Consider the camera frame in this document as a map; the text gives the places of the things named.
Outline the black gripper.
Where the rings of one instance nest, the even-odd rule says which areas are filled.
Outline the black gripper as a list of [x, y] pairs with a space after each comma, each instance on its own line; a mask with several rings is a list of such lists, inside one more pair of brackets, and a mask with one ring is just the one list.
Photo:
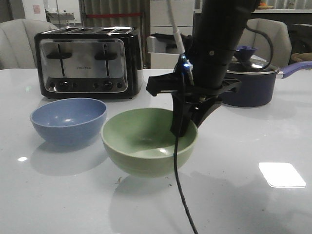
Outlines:
[[189, 125], [199, 127], [221, 106], [223, 93], [237, 92], [241, 86], [241, 81], [235, 78], [225, 78], [216, 89], [190, 85], [186, 80], [185, 75], [168, 73], [150, 76], [146, 86], [146, 90], [154, 97], [161, 93], [172, 93], [173, 117], [170, 131], [176, 137], [185, 136]]

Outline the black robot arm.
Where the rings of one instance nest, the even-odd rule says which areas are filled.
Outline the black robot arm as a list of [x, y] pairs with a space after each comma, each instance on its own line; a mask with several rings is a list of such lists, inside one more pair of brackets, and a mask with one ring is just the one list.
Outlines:
[[185, 53], [174, 71], [148, 78], [146, 90], [152, 96], [172, 95], [174, 136], [184, 136], [190, 122], [200, 126], [222, 104], [222, 93], [238, 89], [240, 82], [225, 75], [258, 5], [257, 0], [205, 1], [195, 34], [185, 39]]

